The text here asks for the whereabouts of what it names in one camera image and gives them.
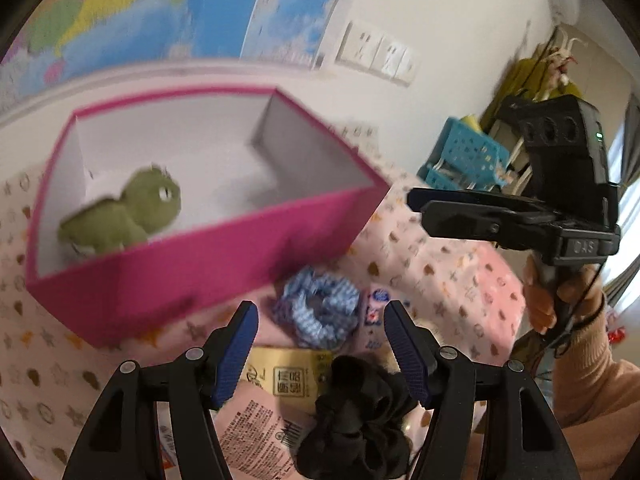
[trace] human hand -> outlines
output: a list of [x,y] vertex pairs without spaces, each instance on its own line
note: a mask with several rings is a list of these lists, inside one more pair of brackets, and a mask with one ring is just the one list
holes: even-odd
[[[574,304],[583,295],[595,273],[595,266],[584,266],[579,274],[558,287],[558,298],[570,305]],[[556,324],[554,299],[551,293],[540,284],[538,270],[532,256],[527,258],[527,264],[525,265],[522,293],[527,304],[529,322],[533,330],[544,335],[548,329],[553,328]],[[601,301],[602,280],[598,277],[580,307],[576,310],[575,320],[580,321],[594,314],[599,309]]]

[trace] person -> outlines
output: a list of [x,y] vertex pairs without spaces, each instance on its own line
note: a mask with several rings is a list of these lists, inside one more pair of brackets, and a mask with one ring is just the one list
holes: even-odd
[[[558,297],[575,303],[591,283],[595,268],[558,288]],[[533,259],[524,271],[524,297],[534,330],[544,334],[556,323],[553,299],[538,281]],[[610,480],[640,433],[640,368],[615,362],[605,326],[606,300],[596,280],[577,310],[577,322],[595,318],[576,331],[553,371],[554,413],[574,455],[582,480]],[[474,434],[465,463],[466,478],[477,478],[482,435]]]

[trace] gray curtain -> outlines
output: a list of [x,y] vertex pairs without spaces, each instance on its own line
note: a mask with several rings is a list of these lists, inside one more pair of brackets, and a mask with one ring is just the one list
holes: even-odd
[[[640,101],[631,95],[625,115],[625,133],[622,145],[622,168],[620,171],[620,196],[640,176]],[[615,306],[626,288],[640,270],[640,255],[625,271],[604,287],[610,306]]]

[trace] black scrunchie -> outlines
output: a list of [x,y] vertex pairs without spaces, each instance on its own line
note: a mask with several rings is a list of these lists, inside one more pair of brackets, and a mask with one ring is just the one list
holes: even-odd
[[312,480],[386,480],[407,472],[404,416],[417,406],[402,374],[351,356],[332,363],[329,392],[316,400],[316,427],[296,466]]

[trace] silver screw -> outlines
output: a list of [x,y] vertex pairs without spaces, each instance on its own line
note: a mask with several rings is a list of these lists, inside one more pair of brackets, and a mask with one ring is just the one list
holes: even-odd
[[189,360],[189,361],[197,361],[198,359],[200,359],[202,356],[204,355],[204,352],[202,350],[202,348],[189,348],[187,350],[187,353],[185,354],[185,357]]
[[133,361],[124,361],[121,365],[120,365],[120,371],[123,374],[130,374],[133,370],[136,369],[136,364]]
[[443,346],[440,349],[440,355],[445,359],[453,360],[458,357],[458,351],[453,346]]
[[517,359],[509,360],[509,362],[507,362],[507,366],[509,367],[509,370],[512,370],[513,372],[523,372],[524,371],[524,364],[522,364]]

